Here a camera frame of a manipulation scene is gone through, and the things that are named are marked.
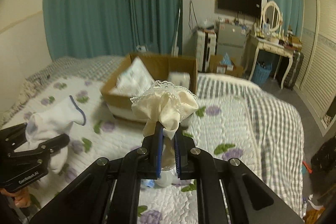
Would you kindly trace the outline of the person's left hand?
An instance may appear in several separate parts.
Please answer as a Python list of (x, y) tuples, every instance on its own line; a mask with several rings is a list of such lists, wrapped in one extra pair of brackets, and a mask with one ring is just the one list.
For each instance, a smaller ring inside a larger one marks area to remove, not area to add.
[(1, 194), (6, 197), (12, 197), (14, 204), (18, 208), (29, 207), (31, 205), (31, 198), (29, 188), (25, 187), (15, 193), (9, 193), (6, 189), (1, 188)]

